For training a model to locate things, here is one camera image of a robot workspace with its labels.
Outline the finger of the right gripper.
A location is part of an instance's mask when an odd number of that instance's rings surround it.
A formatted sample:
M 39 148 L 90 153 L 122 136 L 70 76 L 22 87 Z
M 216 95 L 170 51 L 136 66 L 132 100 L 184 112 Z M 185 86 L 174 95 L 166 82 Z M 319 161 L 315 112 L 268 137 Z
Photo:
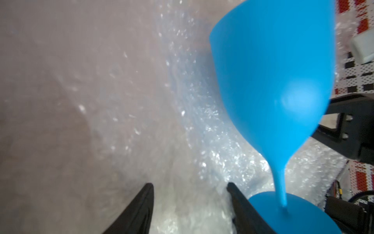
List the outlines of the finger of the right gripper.
M 325 114 L 337 114 L 335 129 L 319 125 L 312 138 L 350 160 L 374 164 L 374 95 L 348 94 L 330 100 Z

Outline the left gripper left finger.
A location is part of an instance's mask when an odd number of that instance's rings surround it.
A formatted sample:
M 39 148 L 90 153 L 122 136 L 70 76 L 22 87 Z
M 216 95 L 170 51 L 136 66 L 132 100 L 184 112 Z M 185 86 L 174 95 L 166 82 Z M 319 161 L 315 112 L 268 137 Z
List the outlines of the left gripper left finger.
M 147 183 L 119 217 L 104 231 L 105 234 L 148 234 L 154 206 L 154 186 Z

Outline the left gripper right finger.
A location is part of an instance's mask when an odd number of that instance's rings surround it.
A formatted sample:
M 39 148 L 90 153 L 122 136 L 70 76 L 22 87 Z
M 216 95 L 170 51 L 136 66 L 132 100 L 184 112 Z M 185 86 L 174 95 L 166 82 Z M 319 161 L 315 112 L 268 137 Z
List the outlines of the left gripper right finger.
M 238 234 L 275 234 L 233 182 L 228 183 L 227 191 L 231 196 L 232 221 Z

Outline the blue glass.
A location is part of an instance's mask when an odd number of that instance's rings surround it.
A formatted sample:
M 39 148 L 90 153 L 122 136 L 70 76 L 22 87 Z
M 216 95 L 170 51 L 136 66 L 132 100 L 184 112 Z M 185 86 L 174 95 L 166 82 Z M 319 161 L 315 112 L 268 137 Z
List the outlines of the blue glass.
M 286 192 L 285 169 L 318 128 L 335 79 L 334 1 L 245 1 L 209 36 L 220 94 L 268 162 L 275 191 L 249 203 L 278 234 L 338 234 L 312 203 Z

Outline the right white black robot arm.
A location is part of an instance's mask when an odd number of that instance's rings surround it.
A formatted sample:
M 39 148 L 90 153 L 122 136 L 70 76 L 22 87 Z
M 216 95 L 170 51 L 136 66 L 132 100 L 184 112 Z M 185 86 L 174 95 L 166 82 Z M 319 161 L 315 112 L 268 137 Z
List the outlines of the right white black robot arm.
M 337 114 L 336 127 L 319 125 L 312 137 L 350 160 L 374 163 L 374 95 L 348 94 L 330 100 L 325 112 Z M 373 191 L 360 192 L 348 201 L 327 197 L 325 213 L 344 234 L 372 234 L 374 207 L 363 208 L 355 202 Z

